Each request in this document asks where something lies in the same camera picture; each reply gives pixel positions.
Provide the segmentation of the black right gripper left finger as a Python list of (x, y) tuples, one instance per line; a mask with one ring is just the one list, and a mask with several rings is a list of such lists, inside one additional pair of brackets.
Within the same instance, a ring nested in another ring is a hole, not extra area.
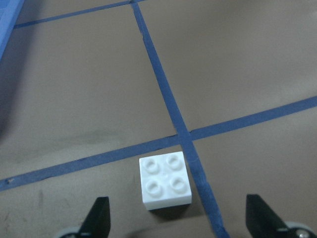
[(108, 197), (98, 197), (82, 226), (79, 238), (107, 238), (110, 232), (110, 205)]

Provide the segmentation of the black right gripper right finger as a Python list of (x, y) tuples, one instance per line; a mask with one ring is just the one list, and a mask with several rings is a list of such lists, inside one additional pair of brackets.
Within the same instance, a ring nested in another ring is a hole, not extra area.
[(246, 227), (253, 238), (286, 238), (289, 228), (258, 195), (246, 196)]

